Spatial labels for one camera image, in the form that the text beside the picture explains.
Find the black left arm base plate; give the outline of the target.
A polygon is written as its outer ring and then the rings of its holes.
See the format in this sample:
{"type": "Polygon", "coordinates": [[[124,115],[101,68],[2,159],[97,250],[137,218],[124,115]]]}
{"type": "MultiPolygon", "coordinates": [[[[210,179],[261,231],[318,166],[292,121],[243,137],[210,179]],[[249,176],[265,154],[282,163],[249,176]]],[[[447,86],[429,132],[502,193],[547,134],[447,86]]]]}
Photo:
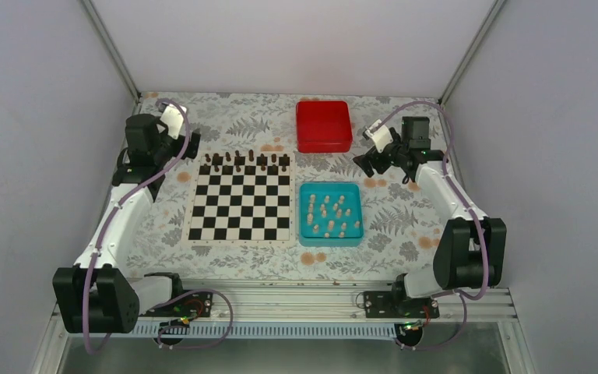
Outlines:
{"type": "Polygon", "coordinates": [[[173,304],[151,309],[144,313],[143,316],[167,317],[172,319],[207,318],[210,317],[212,303],[212,292],[192,292],[173,304]]]}

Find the red square box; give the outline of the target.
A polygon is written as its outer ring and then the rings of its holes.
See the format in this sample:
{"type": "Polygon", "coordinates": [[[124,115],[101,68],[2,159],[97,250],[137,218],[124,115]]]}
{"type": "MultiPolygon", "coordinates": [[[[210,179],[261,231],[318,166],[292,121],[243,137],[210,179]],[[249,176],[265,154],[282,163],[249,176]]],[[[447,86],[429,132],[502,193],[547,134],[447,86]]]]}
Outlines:
{"type": "Polygon", "coordinates": [[[299,101],[296,129],[300,153],[346,153],[353,142],[345,101],[299,101]]]}

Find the aluminium corner frame post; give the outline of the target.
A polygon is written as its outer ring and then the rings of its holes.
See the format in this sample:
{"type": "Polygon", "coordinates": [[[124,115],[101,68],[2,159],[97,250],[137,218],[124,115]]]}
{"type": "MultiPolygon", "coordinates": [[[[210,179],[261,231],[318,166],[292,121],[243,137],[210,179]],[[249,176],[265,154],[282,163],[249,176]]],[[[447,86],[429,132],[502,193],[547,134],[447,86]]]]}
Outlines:
{"type": "Polygon", "coordinates": [[[121,56],[121,53],[119,52],[114,42],[114,39],[111,37],[109,31],[107,30],[106,23],[104,22],[97,7],[95,6],[94,1],[79,0],[79,3],[84,8],[87,18],[92,23],[93,28],[95,29],[101,40],[101,43],[106,48],[106,51],[109,54],[110,59],[113,62],[115,68],[117,69],[118,75],[120,76],[122,82],[126,86],[127,91],[130,93],[135,102],[138,102],[140,98],[140,91],[137,88],[134,79],[132,78],[132,75],[125,64],[125,60],[121,56]]]}

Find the black white chessboard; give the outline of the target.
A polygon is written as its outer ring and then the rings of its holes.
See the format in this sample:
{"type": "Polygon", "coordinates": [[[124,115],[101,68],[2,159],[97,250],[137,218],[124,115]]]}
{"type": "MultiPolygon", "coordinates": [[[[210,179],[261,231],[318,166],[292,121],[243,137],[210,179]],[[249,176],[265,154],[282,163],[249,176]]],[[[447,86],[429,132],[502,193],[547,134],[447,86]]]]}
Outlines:
{"type": "Polygon", "coordinates": [[[211,165],[214,155],[198,159],[186,204],[182,232],[184,245],[291,247],[296,242],[296,192],[294,156],[287,153],[256,153],[255,166],[248,166],[248,152],[229,152],[232,175],[211,165]],[[272,154],[277,156],[278,175],[269,175],[272,154]],[[290,157],[282,172],[279,159],[290,157]]]}

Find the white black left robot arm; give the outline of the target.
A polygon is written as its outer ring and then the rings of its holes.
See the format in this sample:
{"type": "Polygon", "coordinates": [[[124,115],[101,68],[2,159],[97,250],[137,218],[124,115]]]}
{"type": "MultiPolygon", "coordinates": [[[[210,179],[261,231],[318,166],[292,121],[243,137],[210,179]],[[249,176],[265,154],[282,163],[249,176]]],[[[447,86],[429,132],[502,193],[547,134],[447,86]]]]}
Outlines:
{"type": "Polygon", "coordinates": [[[58,308],[70,333],[128,333],[139,315],[157,307],[165,315],[185,307],[175,273],[151,273],[129,281],[125,263],[133,236],[155,202],[165,174],[195,158],[197,132],[181,134],[185,108],[168,106],[160,116],[138,114],[125,123],[127,143],[111,180],[109,207],[84,252],[52,279],[58,308]]]}

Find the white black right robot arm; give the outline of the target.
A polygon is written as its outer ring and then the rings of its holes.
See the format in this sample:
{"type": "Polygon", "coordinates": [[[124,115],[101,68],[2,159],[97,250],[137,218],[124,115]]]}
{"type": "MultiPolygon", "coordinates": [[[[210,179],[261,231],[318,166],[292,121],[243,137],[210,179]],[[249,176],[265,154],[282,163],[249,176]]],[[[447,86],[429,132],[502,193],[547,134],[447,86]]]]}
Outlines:
{"type": "Polygon", "coordinates": [[[500,283],[505,256],[505,222],[489,217],[468,197],[445,152],[432,148],[428,133],[426,117],[403,118],[399,132],[377,120],[363,131],[373,147],[354,158],[368,177],[390,167],[401,169],[445,224],[432,264],[402,275],[394,285],[390,305],[401,317],[413,315],[421,299],[453,292],[469,300],[482,298],[500,283]]]}

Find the aluminium front rail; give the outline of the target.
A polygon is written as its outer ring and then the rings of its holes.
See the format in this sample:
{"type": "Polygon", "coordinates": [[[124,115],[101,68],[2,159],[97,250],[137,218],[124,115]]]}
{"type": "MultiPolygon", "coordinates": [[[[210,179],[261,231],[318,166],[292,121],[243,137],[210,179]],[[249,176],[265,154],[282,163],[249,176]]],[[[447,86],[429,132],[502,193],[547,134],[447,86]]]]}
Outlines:
{"type": "Polygon", "coordinates": [[[365,291],[390,291],[385,282],[360,284],[225,284],[213,285],[210,317],[172,319],[140,316],[123,337],[317,338],[391,340],[421,327],[440,323],[514,323],[517,313],[509,291],[491,289],[479,301],[461,302],[455,295],[435,300],[440,317],[368,319],[365,291]]]}

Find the aluminium right frame post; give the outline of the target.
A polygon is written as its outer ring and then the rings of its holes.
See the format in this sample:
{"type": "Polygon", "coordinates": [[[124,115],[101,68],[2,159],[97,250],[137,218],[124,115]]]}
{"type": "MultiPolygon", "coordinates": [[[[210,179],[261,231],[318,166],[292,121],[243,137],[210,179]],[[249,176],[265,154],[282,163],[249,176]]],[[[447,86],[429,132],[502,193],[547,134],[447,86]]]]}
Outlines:
{"type": "Polygon", "coordinates": [[[457,65],[456,70],[451,76],[448,84],[446,85],[440,97],[440,103],[442,105],[446,105],[448,103],[450,97],[453,95],[461,79],[465,76],[466,71],[470,66],[470,63],[476,56],[478,50],[480,49],[480,46],[484,42],[485,38],[487,37],[492,26],[496,22],[496,19],[499,17],[500,13],[502,12],[502,9],[505,7],[507,2],[507,0],[494,0],[492,2],[491,7],[487,12],[487,15],[484,17],[480,27],[478,28],[476,34],[471,40],[469,47],[466,49],[464,56],[457,65]]]}

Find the teal square tray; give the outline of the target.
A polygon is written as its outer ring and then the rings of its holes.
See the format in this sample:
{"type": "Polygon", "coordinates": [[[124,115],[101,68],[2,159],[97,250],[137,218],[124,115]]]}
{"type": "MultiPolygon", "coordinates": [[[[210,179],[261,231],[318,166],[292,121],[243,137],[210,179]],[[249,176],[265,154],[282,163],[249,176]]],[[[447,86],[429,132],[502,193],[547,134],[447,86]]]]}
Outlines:
{"type": "Polygon", "coordinates": [[[306,247],[356,247],[364,239],[359,187],[352,182],[306,182],[298,193],[297,236],[306,247]]]}

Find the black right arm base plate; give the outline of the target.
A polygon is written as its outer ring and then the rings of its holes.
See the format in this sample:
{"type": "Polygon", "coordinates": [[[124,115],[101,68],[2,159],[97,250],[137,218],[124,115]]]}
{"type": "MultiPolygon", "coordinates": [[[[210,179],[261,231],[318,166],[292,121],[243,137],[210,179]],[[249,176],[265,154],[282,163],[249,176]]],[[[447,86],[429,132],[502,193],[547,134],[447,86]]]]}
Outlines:
{"type": "Polygon", "coordinates": [[[391,291],[365,291],[363,307],[368,319],[421,319],[440,317],[438,303],[431,298],[409,298],[391,291]]]}

